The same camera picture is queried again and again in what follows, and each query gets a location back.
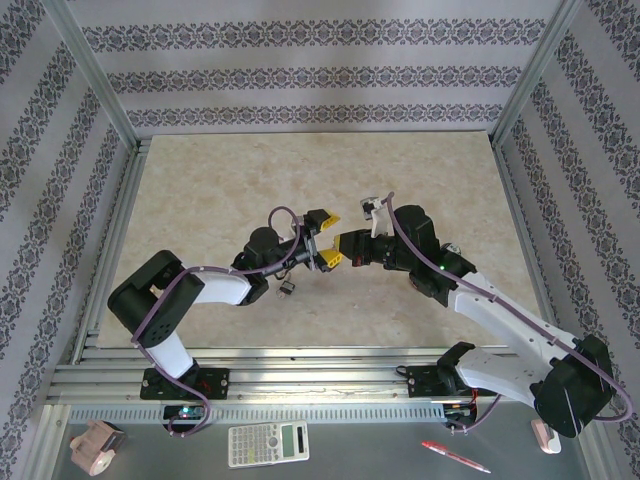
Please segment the circuit board with green light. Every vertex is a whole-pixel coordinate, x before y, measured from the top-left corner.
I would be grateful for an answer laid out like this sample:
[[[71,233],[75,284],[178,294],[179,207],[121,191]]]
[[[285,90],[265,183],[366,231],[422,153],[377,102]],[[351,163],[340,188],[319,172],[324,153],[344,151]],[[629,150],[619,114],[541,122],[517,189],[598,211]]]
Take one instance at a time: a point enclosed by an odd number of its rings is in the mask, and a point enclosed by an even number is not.
[[[163,419],[169,420],[202,420],[206,410],[200,405],[167,405],[163,410]]]

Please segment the grey metal sheet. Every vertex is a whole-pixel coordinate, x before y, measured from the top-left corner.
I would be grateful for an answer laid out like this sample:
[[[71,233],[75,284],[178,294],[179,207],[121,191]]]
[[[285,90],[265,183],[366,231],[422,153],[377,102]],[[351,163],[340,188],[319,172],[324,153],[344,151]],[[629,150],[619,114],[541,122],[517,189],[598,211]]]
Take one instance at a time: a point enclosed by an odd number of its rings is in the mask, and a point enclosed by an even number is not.
[[[541,451],[532,410],[502,402],[468,435],[438,423],[312,424],[310,458],[231,469],[228,428],[213,425],[173,439],[158,423],[122,425],[126,434],[107,470],[91,477],[71,461],[70,441],[86,425],[67,424],[52,480],[590,480],[577,440],[559,454]],[[422,446],[433,441],[487,467],[482,473]]]

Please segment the white scientific calculator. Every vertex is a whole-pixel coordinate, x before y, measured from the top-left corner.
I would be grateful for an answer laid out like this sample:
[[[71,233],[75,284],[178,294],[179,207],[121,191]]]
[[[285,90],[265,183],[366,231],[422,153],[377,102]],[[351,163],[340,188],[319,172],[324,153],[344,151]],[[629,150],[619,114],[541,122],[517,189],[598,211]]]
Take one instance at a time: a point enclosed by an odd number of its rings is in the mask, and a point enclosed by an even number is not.
[[[239,469],[307,461],[309,447],[304,420],[230,427],[228,466]]]

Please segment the red pen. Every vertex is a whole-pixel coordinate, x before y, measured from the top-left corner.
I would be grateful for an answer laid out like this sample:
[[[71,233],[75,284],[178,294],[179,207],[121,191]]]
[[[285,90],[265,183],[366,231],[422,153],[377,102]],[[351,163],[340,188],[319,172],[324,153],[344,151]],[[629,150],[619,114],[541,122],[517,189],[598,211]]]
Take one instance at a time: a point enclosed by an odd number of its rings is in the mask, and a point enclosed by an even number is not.
[[[467,457],[464,457],[462,455],[459,455],[455,452],[450,451],[446,446],[439,444],[437,442],[433,442],[433,441],[423,441],[422,442],[422,446],[434,453],[437,453],[445,458],[448,458],[450,460],[453,460],[455,462],[458,462],[462,465],[465,465],[469,468],[472,468],[476,471],[482,472],[482,473],[486,473],[486,474],[491,474],[491,471],[485,467],[484,465],[475,462]]]

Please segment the small pink stapler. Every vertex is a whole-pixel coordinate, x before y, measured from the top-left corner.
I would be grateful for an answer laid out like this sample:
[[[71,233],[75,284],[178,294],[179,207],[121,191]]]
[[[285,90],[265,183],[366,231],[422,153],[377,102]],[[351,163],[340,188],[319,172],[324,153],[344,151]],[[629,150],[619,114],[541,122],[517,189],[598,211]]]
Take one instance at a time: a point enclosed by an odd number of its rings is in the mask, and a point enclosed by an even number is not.
[[[560,436],[555,430],[541,419],[532,420],[531,427],[538,446],[545,454],[555,455],[561,452]]]

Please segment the pink tape dispenser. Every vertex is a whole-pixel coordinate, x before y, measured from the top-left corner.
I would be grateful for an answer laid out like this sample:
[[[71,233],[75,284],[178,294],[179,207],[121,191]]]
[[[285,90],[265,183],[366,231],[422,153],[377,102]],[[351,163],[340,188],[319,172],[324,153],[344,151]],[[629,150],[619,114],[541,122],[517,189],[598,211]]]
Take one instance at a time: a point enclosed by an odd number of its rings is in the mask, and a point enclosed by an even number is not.
[[[114,424],[89,420],[87,430],[71,439],[71,461],[88,475],[99,475],[110,466],[125,439],[125,432]]]

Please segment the aluminium side rail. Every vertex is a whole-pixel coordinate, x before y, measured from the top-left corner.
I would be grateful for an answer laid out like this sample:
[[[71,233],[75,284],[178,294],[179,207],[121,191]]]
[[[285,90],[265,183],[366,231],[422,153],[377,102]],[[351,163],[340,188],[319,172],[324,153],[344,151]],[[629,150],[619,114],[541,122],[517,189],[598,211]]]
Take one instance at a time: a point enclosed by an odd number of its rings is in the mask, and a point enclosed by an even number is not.
[[[599,312],[551,190],[530,185],[520,159],[494,153],[542,317],[579,339],[596,333]]]
[[[95,336],[94,331],[99,330],[104,318],[107,298],[115,278],[150,145],[150,139],[143,139],[123,167],[107,219],[104,242],[99,249],[98,263],[92,277],[93,282],[82,310],[70,360],[72,364],[81,362],[88,337]]]

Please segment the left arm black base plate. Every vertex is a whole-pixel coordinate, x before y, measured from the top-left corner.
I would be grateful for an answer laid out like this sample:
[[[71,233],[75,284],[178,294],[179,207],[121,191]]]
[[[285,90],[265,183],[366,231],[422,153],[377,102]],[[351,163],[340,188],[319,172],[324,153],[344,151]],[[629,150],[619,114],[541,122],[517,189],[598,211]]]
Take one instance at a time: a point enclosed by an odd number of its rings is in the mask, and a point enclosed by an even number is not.
[[[225,400],[229,369],[193,367],[179,381],[209,400]],[[198,397],[167,380],[156,369],[144,371],[140,387],[142,400],[198,400]]]

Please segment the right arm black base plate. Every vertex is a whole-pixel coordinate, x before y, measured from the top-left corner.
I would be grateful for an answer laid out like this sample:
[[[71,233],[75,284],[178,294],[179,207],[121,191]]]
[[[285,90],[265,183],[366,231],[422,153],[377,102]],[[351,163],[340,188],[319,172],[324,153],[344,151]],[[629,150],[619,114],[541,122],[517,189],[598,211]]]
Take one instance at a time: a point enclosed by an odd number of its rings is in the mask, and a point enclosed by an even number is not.
[[[453,367],[438,365],[398,366],[397,375],[405,379],[410,398],[414,397],[471,397],[473,392],[480,397],[496,396],[495,392],[470,387]]]

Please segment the aluminium frame post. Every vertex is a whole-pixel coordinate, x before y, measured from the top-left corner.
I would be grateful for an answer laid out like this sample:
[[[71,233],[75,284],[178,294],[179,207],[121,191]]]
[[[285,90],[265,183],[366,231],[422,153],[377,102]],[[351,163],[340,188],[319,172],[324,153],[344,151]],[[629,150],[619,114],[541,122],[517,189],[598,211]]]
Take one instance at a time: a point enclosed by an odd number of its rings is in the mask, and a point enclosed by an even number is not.
[[[518,115],[524,108],[529,95],[540,81],[560,41],[564,38],[584,0],[560,0],[547,23],[531,59],[525,66],[516,86],[508,98],[502,113],[491,130],[491,146],[504,142]]]
[[[140,139],[135,133],[107,74],[99,64],[66,0],[40,0],[89,86],[104,107],[110,122],[128,150],[136,149]]]

